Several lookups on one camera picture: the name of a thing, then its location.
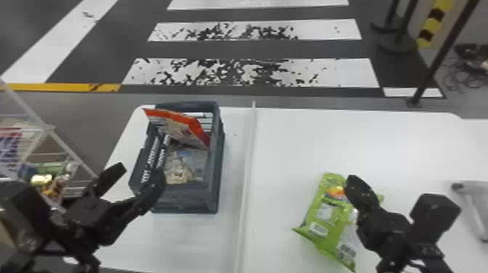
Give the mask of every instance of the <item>zebra crossing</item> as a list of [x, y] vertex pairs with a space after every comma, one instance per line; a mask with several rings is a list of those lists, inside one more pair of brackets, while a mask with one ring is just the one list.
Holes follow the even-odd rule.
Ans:
[[83, 0], [2, 77], [119, 93], [406, 97], [426, 66], [417, 52], [378, 50], [369, 22], [386, 2]]
[[[348, 6], [343, 0], [283, 0], [283, 1], [203, 1], [173, 0], [168, 10], [239, 9], [246, 6], [273, 7]], [[283, 43], [301, 41], [361, 40], [354, 18], [328, 20], [271, 20], [271, 21], [206, 21], [157, 23], [147, 42], [206, 42], [265, 41]], [[135, 59], [124, 84], [161, 86], [273, 86], [273, 87], [333, 87], [380, 88], [368, 58], [294, 59], [282, 56], [278, 60], [263, 59]], [[387, 97], [407, 96], [409, 89], [388, 87]], [[432, 89], [430, 97], [442, 97]]]

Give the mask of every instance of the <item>red and white package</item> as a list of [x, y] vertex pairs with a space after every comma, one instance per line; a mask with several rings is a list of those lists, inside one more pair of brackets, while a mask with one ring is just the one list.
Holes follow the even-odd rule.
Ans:
[[160, 133], [190, 146], [208, 150], [210, 137], [204, 132], [197, 118], [183, 113], [162, 109], [144, 109], [149, 122], [156, 125]]

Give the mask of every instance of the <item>white stripe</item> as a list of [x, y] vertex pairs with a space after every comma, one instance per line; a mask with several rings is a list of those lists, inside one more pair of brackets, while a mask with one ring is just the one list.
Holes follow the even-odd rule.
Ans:
[[168, 9], [253, 9], [347, 6], [348, 0], [173, 0]]
[[[385, 96], [387, 97], [411, 97], [417, 91], [416, 87], [412, 88], [383, 88]], [[442, 97], [442, 93], [438, 88], [427, 88], [422, 97]]]
[[1, 78], [9, 83], [43, 83], [117, 0], [83, 0], [19, 58]]
[[149, 41], [360, 40], [356, 20], [159, 23]]
[[186, 86], [379, 87], [369, 59], [138, 58], [123, 83]]

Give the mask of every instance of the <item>green snack bag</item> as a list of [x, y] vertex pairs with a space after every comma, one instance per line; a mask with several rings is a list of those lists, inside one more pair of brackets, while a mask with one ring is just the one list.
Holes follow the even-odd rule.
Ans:
[[359, 239], [356, 236], [357, 210], [347, 200], [346, 179], [326, 173], [306, 213], [304, 222], [293, 231], [311, 240], [317, 250], [355, 272]]

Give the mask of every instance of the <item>wire shelf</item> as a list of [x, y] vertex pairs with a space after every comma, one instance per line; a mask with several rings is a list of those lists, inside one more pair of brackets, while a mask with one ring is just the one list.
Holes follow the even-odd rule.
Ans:
[[0, 79], [0, 183], [64, 178], [62, 195], [79, 195], [97, 175]]

